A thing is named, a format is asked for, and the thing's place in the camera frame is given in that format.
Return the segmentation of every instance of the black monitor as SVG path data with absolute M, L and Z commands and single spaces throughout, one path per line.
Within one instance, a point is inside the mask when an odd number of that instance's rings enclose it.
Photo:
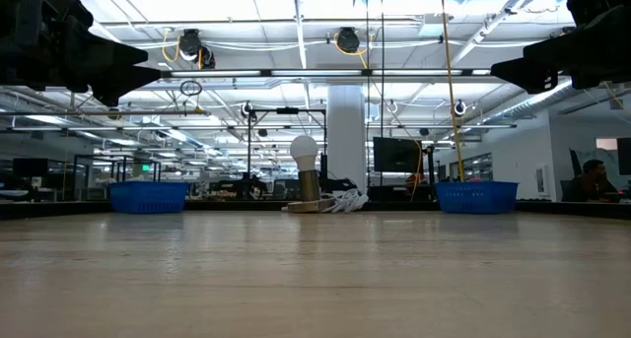
M 418 169 L 418 158 L 422 155 L 415 141 L 375 137 L 373 144 L 375 171 L 423 172 L 422 162 Z
M 13 159 L 13 174 L 17 176 L 47 176 L 48 159 Z
M 618 139 L 620 175 L 631 175 L 631 138 Z

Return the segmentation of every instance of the wooden table surface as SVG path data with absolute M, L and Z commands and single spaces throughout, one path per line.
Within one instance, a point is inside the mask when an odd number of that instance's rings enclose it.
M 0 222 L 0 337 L 631 337 L 631 223 L 515 213 Z

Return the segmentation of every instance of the white light bulb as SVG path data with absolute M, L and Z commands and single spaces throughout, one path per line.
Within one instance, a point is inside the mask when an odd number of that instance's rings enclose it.
M 309 136 L 298 136 L 289 148 L 299 171 L 316 169 L 317 142 Z

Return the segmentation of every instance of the blue plastic basket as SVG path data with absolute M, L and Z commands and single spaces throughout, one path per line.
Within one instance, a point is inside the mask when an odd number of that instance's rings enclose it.
M 459 214 L 501 214 L 513 211 L 518 183 L 503 181 L 437 183 L 441 210 Z
M 178 213 L 184 208 L 187 191 L 186 183 L 126 181 L 109 185 L 109 199 L 119 213 Z

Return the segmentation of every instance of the yellow pole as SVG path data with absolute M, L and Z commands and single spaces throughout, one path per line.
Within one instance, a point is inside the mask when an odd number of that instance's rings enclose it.
M 457 152 L 457 168 L 460 172 L 460 181 L 464 181 L 464 168 L 462 166 L 462 153 L 460 151 L 459 136 L 457 134 L 456 111 L 454 103 L 454 83 L 452 80 L 452 59 L 450 56 L 450 40 L 447 34 L 447 12 L 445 11 L 445 0 L 441 0 L 443 4 L 443 31 L 445 35 L 445 53 L 447 54 L 447 76 L 450 82 L 450 98 L 452 103 L 452 126 L 454 127 L 454 142 L 456 142 Z

